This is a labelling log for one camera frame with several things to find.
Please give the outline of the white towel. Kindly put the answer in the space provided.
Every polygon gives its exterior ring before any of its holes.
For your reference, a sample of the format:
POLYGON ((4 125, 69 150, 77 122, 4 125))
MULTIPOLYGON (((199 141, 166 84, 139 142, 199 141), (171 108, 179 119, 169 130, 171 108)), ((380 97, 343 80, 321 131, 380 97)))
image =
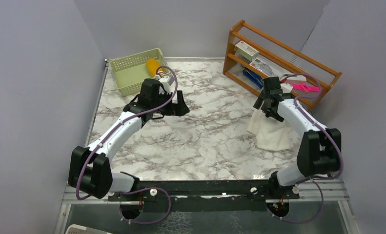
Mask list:
POLYGON ((300 141, 287 121, 266 117, 261 110, 253 112, 247 131, 256 136, 256 146, 267 151, 290 150, 300 141))

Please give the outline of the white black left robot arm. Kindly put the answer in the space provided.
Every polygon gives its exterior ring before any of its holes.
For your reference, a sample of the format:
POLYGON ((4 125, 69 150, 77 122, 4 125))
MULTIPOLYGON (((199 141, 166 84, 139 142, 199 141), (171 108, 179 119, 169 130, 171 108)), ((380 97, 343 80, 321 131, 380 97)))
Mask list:
POLYGON ((68 185, 76 192, 103 198, 107 193, 120 192, 127 200, 139 195, 137 177, 113 173, 111 161, 127 140, 140 130, 155 113, 164 116, 184 116, 189 113, 181 90, 170 90, 175 83, 171 76, 147 78, 136 97, 123 108, 117 121, 98 139, 71 155, 68 185))

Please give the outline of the yellow brown bear towel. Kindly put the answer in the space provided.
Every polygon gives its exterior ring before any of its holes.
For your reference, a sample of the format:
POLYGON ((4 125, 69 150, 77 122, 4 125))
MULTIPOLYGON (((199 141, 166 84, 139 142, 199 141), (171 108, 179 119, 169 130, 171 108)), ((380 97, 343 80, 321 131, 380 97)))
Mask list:
POLYGON ((150 58, 145 63, 146 69, 148 71, 148 74, 151 78, 154 78, 157 74, 158 68, 161 66, 161 64, 154 58, 150 58))

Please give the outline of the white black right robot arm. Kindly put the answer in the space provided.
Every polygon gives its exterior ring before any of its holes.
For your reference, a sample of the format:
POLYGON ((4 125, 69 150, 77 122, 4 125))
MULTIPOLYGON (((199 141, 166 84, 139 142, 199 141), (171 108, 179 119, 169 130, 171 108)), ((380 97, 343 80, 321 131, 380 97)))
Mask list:
POLYGON ((324 179, 325 174, 343 171, 342 135, 336 128, 318 122, 299 102, 300 97, 282 89, 282 79, 268 77, 253 107, 274 123, 286 121, 301 138, 296 163, 273 172, 268 179, 267 191, 280 198, 296 184, 309 179, 324 179))

